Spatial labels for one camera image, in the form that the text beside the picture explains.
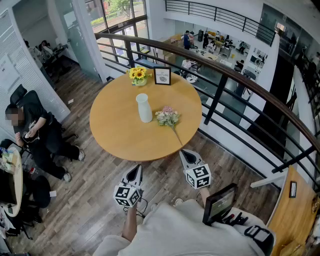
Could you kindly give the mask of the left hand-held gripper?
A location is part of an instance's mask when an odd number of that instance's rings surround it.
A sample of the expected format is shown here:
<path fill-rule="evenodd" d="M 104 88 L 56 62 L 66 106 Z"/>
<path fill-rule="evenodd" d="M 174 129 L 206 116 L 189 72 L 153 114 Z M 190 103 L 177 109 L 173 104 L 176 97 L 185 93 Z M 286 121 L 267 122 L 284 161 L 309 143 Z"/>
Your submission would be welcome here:
<path fill-rule="evenodd" d="M 136 164 L 126 170 L 121 181 L 114 188 L 113 199 L 116 203 L 121 207 L 132 208 L 137 202 L 140 202 L 143 196 L 142 180 L 143 168 L 141 164 Z"/>

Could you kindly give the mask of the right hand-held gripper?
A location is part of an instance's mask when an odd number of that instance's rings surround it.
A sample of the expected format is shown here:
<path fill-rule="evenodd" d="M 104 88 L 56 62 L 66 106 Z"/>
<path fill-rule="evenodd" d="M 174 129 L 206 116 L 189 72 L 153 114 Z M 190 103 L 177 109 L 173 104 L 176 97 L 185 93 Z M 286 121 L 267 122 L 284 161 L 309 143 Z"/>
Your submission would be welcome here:
<path fill-rule="evenodd" d="M 208 187 L 212 181 L 212 175 L 209 165 L 203 164 L 190 168 L 191 162 L 201 162 L 203 159 L 199 153 L 182 149 L 179 151 L 180 160 L 182 162 L 185 179 L 195 190 Z"/>

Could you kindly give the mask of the pink and white flowers bunch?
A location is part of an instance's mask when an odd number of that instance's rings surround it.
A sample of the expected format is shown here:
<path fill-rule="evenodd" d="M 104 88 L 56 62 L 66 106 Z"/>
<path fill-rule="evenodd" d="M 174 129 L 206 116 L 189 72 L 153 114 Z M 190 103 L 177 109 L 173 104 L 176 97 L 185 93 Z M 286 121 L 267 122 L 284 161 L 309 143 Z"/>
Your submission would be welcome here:
<path fill-rule="evenodd" d="M 182 146 L 182 141 L 176 132 L 176 124 L 179 122 L 180 114 L 171 106 L 164 106 L 162 110 L 156 111 L 154 115 L 154 119 L 159 126 L 171 128 Z"/>

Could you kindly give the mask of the white ribbed vase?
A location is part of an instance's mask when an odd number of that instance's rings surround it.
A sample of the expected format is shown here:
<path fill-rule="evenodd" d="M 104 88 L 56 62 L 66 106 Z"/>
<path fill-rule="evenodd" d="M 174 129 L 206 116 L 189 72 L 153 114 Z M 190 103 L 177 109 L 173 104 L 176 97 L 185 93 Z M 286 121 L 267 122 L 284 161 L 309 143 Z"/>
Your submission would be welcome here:
<path fill-rule="evenodd" d="M 152 109 L 148 102 L 148 95 L 140 93 L 136 96 L 136 102 L 138 104 L 138 113 L 143 123 L 149 123 L 153 120 Z"/>

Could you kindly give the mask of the person's right forearm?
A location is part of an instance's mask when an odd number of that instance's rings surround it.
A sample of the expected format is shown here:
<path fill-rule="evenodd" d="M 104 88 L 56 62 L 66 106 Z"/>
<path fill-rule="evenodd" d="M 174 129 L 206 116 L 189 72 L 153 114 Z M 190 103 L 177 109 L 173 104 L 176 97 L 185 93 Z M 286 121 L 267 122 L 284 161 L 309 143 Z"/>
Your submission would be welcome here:
<path fill-rule="evenodd" d="M 206 186 L 206 187 L 200 188 L 199 189 L 199 193 L 200 193 L 200 196 L 201 196 L 201 199 L 202 199 L 203 207 L 205 208 L 207 198 L 211 195 L 210 191 L 209 191 L 209 187 Z"/>

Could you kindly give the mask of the black tablet screen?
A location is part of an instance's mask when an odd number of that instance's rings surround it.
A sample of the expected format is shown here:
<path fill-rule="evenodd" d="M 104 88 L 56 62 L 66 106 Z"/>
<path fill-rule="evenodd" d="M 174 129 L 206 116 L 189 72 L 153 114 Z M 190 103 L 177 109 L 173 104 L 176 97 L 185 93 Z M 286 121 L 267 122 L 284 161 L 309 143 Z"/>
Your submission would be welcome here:
<path fill-rule="evenodd" d="M 221 223 L 232 209 L 238 186 L 235 183 L 206 198 L 202 222 L 211 226 L 214 222 Z"/>

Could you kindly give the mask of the black railing with wooden handrail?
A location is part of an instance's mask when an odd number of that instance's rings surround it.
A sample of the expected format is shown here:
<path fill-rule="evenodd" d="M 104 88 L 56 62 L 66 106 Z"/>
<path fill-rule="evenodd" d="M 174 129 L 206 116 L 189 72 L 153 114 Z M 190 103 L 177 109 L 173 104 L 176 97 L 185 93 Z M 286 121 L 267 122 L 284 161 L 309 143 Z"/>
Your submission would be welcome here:
<path fill-rule="evenodd" d="M 215 93 L 209 93 L 205 89 L 201 89 L 196 86 L 195 89 L 201 94 L 212 100 L 212 103 L 204 103 L 203 106 L 207 110 L 207 113 L 203 114 L 204 116 L 204 124 L 208 125 L 210 123 L 215 124 L 223 131 L 227 132 L 229 135 L 233 136 L 235 139 L 240 141 L 242 144 L 247 146 L 253 152 L 255 152 L 259 157 L 264 159 L 269 165 L 273 167 L 272 173 L 282 173 L 286 168 L 290 165 L 297 164 L 302 168 L 302 172 L 307 175 L 307 177 L 311 180 L 313 189 L 320 193 L 320 181 L 316 181 L 316 174 L 320 176 L 320 168 L 316 165 L 315 161 L 312 160 L 311 154 L 316 152 L 320 153 L 320 143 L 317 142 L 316 137 L 311 133 L 311 131 L 303 124 L 303 122 L 296 117 L 293 112 L 282 102 L 280 102 L 275 96 L 273 96 L 270 92 L 263 89 L 261 86 L 257 85 L 255 82 L 245 78 L 243 75 L 237 74 L 235 71 L 232 71 L 228 67 L 224 67 L 222 64 L 217 63 L 212 58 L 205 59 L 202 55 L 193 53 L 184 48 L 174 46 L 171 43 L 160 42 L 156 40 L 140 38 L 135 36 L 127 36 L 127 35 L 119 35 L 113 33 L 97 33 L 95 34 L 95 38 L 97 40 L 100 39 L 109 39 L 109 40 L 119 40 L 124 42 L 124 46 L 120 47 L 120 50 L 125 51 L 127 53 L 126 59 L 128 60 L 130 65 L 133 64 L 141 64 L 140 60 L 135 60 L 133 55 L 136 54 L 138 56 L 144 56 L 146 58 L 149 57 L 148 54 L 143 53 L 140 49 L 134 50 L 131 47 L 132 43 L 135 43 L 137 46 L 144 45 L 150 48 L 155 48 L 156 50 L 163 50 L 165 52 L 169 52 L 176 56 L 186 57 L 192 61 L 195 61 L 198 64 L 201 64 L 205 67 L 208 67 L 218 73 L 221 74 L 221 78 L 219 83 L 214 83 L 212 80 L 204 77 L 201 74 L 196 74 L 194 71 L 189 71 L 188 69 L 178 66 L 177 64 L 171 63 L 165 59 L 152 56 L 151 59 L 154 61 L 169 65 L 169 67 L 174 67 L 176 69 L 180 69 L 188 73 L 189 75 L 193 75 L 200 80 L 212 85 L 216 91 Z M 310 143 L 310 146 L 307 148 L 303 148 L 302 144 L 294 139 L 283 127 L 280 122 L 276 122 L 269 115 L 259 110 L 252 103 L 243 99 L 241 96 L 232 92 L 230 89 L 226 87 L 226 84 L 229 80 L 233 80 L 237 82 L 238 85 L 244 86 L 245 89 L 256 93 L 259 97 L 262 97 L 263 100 L 266 101 L 267 104 L 271 105 L 277 113 L 280 114 L 281 118 L 285 121 L 293 124 L 295 128 L 299 132 L 302 133 L 303 138 L 307 139 Z M 267 121 L 268 126 L 262 126 L 251 118 L 247 117 L 235 107 L 231 106 L 231 104 L 227 103 L 221 97 L 223 94 L 227 94 L 231 96 L 234 100 L 244 104 L 249 107 L 252 111 L 258 114 L 261 118 Z M 250 126 L 253 126 L 256 130 L 258 130 L 267 140 L 273 141 L 274 144 L 277 145 L 277 149 L 274 150 L 268 143 L 268 141 L 261 140 L 257 135 L 250 132 L 248 129 L 242 127 L 240 124 L 237 124 L 230 117 L 218 111 L 218 105 L 222 105 L 228 110 L 230 110 L 235 115 L 244 119 L 249 123 Z M 245 133 L 247 136 L 252 138 L 254 141 L 259 143 L 262 147 L 264 147 L 271 155 L 275 156 L 280 162 L 280 165 L 276 165 L 275 162 L 271 160 L 270 157 L 264 155 L 262 152 L 255 149 L 252 145 L 246 142 L 243 138 L 237 135 L 234 131 L 228 128 L 226 125 L 222 124 L 220 121 L 216 119 L 216 116 L 219 116 L 224 121 L 229 122 L 238 130 Z M 305 165 L 303 164 L 303 159 L 307 159 L 311 165 L 315 168 L 315 174 L 312 174 Z"/>

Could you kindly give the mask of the person's grey sweatshirt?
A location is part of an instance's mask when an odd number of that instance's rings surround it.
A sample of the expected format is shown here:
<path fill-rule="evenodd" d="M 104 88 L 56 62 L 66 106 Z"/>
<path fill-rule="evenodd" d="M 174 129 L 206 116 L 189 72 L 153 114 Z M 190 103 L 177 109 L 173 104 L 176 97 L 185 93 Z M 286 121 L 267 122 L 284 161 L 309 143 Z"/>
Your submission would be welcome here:
<path fill-rule="evenodd" d="M 203 223 L 204 209 L 189 199 L 178 206 L 161 202 L 137 225 L 132 241 L 108 235 L 92 256 L 258 256 L 244 236 L 264 223 L 250 213 L 244 225 Z"/>

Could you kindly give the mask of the black framed picture sign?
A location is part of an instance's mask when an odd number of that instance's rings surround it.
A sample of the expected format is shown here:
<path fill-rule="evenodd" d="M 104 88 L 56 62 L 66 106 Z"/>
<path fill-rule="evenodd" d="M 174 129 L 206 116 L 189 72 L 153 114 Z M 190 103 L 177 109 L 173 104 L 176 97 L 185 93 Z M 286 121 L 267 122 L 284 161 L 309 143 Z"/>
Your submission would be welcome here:
<path fill-rule="evenodd" d="M 154 67 L 154 83 L 156 85 L 171 85 L 171 68 L 170 67 Z"/>

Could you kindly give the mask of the black bag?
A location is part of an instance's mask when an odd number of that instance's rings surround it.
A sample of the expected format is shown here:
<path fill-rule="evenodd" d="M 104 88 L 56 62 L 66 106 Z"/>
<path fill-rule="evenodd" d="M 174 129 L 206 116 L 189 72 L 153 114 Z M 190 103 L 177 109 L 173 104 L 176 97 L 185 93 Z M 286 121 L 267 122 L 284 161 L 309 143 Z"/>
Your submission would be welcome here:
<path fill-rule="evenodd" d="M 51 187 L 45 176 L 39 175 L 31 181 L 33 201 L 38 207 L 44 209 L 50 204 L 50 191 Z"/>

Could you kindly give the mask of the sunflower arrangement in pot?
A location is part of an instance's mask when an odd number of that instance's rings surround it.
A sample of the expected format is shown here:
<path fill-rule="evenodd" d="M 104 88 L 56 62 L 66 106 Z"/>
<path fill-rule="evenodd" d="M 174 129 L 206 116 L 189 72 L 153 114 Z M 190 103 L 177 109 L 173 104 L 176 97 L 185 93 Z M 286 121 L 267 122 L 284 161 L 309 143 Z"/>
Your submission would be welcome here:
<path fill-rule="evenodd" d="M 129 78 L 132 80 L 133 86 L 145 86 L 148 78 L 152 77 L 152 74 L 147 71 L 145 67 L 132 67 L 126 71 Z"/>

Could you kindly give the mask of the white oval table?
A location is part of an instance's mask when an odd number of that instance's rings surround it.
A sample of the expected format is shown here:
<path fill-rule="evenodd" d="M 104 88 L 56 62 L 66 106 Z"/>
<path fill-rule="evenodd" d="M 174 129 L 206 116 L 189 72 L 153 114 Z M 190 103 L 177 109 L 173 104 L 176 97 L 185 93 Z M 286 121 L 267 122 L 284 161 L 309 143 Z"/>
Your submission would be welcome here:
<path fill-rule="evenodd" d="M 23 197 L 23 165 L 21 154 L 15 147 L 5 149 L 0 147 L 0 169 L 13 175 L 14 188 L 16 195 L 16 204 L 7 204 L 0 202 L 10 217 L 16 217 L 20 211 Z"/>

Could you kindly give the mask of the black monitor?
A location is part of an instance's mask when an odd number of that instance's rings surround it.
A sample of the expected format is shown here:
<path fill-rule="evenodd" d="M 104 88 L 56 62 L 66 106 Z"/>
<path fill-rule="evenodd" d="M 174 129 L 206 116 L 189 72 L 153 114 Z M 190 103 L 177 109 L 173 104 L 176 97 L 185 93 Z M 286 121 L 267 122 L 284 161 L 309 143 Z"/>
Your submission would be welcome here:
<path fill-rule="evenodd" d="M 2 169 L 0 169 L 0 203 L 17 204 L 14 176 Z"/>

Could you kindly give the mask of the black balcony railing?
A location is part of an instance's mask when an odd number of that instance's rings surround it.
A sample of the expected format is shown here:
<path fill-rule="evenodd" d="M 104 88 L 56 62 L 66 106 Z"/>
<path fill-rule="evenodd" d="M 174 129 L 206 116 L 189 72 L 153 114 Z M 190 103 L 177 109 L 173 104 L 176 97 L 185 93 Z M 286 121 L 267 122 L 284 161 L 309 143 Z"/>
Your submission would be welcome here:
<path fill-rule="evenodd" d="M 167 12 L 198 16 L 229 25 L 272 46 L 276 32 L 267 26 L 225 8 L 188 0 L 164 0 Z"/>

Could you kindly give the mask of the black clamp mount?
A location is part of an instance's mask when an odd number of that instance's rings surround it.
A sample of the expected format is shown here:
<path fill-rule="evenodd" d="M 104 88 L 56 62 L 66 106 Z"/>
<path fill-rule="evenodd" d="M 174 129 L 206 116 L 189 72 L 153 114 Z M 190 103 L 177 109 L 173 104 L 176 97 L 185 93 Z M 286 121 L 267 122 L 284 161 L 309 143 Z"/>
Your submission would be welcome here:
<path fill-rule="evenodd" d="M 234 213 L 228 213 L 226 216 L 224 216 L 221 220 L 222 224 L 234 226 L 234 225 L 241 225 L 243 226 L 247 220 L 249 219 L 248 216 L 244 216 L 242 212 L 239 212 L 237 214 Z"/>

